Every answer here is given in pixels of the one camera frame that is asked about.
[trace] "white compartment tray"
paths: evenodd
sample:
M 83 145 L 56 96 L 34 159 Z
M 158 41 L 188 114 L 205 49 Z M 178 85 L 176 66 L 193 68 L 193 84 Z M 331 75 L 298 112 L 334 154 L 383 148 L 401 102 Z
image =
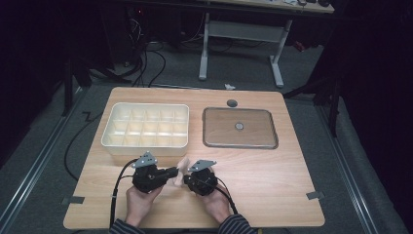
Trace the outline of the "white compartment tray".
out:
M 101 144 L 112 155 L 183 156 L 189 107 L 184 104 L 116 103 Z

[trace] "sleeve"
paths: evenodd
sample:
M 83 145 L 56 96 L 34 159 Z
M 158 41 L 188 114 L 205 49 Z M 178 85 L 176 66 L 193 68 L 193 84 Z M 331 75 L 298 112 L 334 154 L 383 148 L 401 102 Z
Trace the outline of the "sleeve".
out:
M 109 230 L 110 234 L 145 234 L 144 231 L 137 229 L 134 226 L 131 226 L 119 218 L 113 223 L 112 227 Z
M 221 223 L 218 234 L 256 234 L 241 214 L 233 214 Z

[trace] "hand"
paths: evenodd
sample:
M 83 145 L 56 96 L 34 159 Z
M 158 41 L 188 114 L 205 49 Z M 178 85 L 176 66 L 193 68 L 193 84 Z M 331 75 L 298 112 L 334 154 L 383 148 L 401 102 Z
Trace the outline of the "hand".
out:
M 151 193 L 143 193 L 135 186 L 127 191 L 128 213 L 125 222 L 134 227 L 138 227 L 140 222 L 148 215 L 155 198 L 161 193 L 162 187 L 153 190 Z
M 217 185 L 222 191 L 226 192 L 227 190 L 221 186 Z M 228 199 L 218 190 L 214 189 L 212 193 L 207 196 L 201 196 L 197 194 L 206 208 L 206 212 L 211 215 L 215 220 L 221 224 L 225 219 L 231 215 L 230 214 L 230 203 Z

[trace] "person's left hand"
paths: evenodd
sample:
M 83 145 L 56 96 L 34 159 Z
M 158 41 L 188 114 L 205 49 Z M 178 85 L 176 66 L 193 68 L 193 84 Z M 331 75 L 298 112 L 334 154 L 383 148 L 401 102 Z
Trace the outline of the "person's left hand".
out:
M 151 193 L 143 193 L 135 186 L 127 191 L 128 213 L 125 223 L 138 227 L 140 222 L 148 215 L 155 198 L 161 193 L 162 187 L 152 190 Z

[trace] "wooden tabletop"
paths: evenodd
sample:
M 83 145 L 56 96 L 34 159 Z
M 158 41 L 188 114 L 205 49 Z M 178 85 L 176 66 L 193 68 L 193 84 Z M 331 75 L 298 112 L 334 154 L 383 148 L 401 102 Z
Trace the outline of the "wooden tabletop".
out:
M 203 144 L 202 115 L 206 107 L 227 107 L 235 99 L 238 108 L 266 109 L 272 113 L 279 137 L 277 149 L 212 148 Z M 185 157 L 190 165 L 200 159 L 217 161 L 215 174 L 229 188 L 237 210 L 253 227 L 321 226 L 324 216 L 314 192 L 297 136 L 280 93 L 157 88 L 113 89 L 96 131 L 73 196 L 83 204 L 70 204 L 64 226 L 69 229 L 108 228 L 111 194 L 121 169 L 133 156 L 112 156 L 100 140 L 112 106 L 117 102 L 179 103 L 189 106 L 189 143 Z M 176 166 L 181 159 L 157 157 L 159 167 Z M 132 175 L 128 168 L 125 175 Z M 130 178 L 121 180 L 116 217 L 126 216 L 126 190 Z M 187 186 L 171 180 L 164 186 L 143 228 L 211 228 L 217 223 Z

